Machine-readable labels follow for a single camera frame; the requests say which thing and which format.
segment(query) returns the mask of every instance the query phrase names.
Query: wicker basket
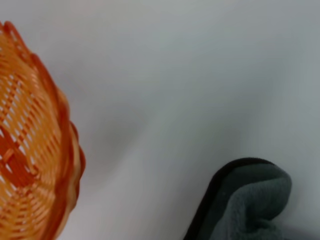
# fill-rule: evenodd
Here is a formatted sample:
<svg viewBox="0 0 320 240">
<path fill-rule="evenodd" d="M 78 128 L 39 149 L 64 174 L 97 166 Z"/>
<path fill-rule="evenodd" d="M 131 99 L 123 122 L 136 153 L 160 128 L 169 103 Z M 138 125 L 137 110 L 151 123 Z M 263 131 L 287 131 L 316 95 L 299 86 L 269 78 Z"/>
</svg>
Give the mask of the wicker basket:
<svg viewBox="0 0 320 240">
<path fill-rule="evenodd" d="M 15 27 L 0 22 L 0 239 L 57 238 L 85 163 L 65 95 Z"/>
</svg>

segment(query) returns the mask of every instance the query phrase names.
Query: white surface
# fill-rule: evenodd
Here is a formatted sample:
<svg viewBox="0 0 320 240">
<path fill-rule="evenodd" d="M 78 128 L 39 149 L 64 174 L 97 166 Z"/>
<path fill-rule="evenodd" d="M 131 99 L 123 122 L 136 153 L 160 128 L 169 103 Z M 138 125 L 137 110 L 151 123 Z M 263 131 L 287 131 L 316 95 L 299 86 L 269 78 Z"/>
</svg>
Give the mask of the white surface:
<svg viewBox="0 0 320 240">
<path fill-rule="evenodd" d="M 179 240 L 212 175 L 292 176 L 285 229 L 320 238 L 320 1 L 1 3 L 67 94 L 87 168 L 61 240 Z"/>
</svg>

